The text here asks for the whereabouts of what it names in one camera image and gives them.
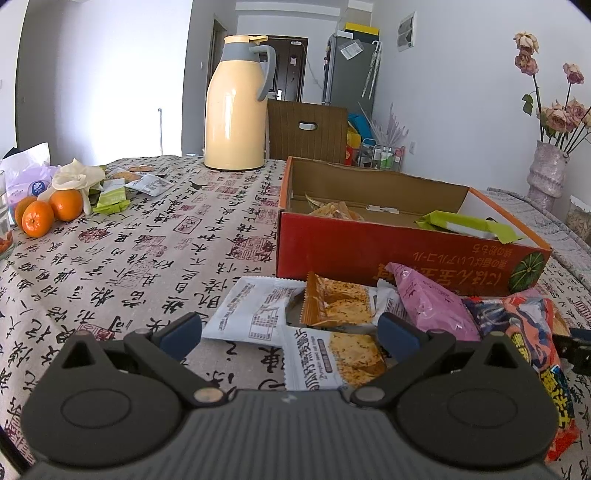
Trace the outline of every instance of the open box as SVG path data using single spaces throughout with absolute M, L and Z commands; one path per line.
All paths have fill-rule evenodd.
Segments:
M 343 201 L 365 222 L 310 216 L 306 194 L 325 203 Z M 290 157 L 279 206 L 278 277 L 305 280 L 313 271 L 375 285 L 379 278 L 392 280 L 385 266 L 397 262 L 462 295 L 506 296 L 535 285 L 552 252 L 530 228 L 477 190 L 392 171 Z M 423 230 L 414 223 L 435 210 L 492 218 L 525 238 L 503 245 L 496 239 Z

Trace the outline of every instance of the wooden chair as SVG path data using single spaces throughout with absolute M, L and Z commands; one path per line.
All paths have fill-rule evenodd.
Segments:
M 268 122 L 268 158 L 293 156 L 344 163 L 347 109 L 269 100 Z

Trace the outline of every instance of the refrigerator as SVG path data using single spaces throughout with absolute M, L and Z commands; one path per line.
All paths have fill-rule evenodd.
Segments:
M 327 63 L 324 67 L 322 104 L 344 107 L 349 113 L 363 115 L 359 107 L 360 103 L 365 113 L 371 118 L 375 99 L 375 89 L 374 95 L 369 99 L 373 72 L 365 98 L 362 98 L 361 95 L 371 66 L 375 45 L 362 42 L 363 51 L 347 60 L 341 53 L 341 49 L 349 42 L 351 42 L 349 38 L 336 35 L 330 37 L 326 54 Z

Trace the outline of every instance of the label on refrigerator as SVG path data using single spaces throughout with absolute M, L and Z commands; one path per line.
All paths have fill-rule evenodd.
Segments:
M 363 52 L 363 45 L 359 40 L 355 40 L 341 48 L 340 52 L 347 60 L 350 60 Z

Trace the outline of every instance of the vase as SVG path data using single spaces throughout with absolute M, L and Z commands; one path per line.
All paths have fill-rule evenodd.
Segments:
M 538 140 L 534 162 L 531 164 L 527 183 L 530 184 L 529 198 L 549 212 L 554 201 L 562 197 L 564 174 L 569 156 L 558 147 Z

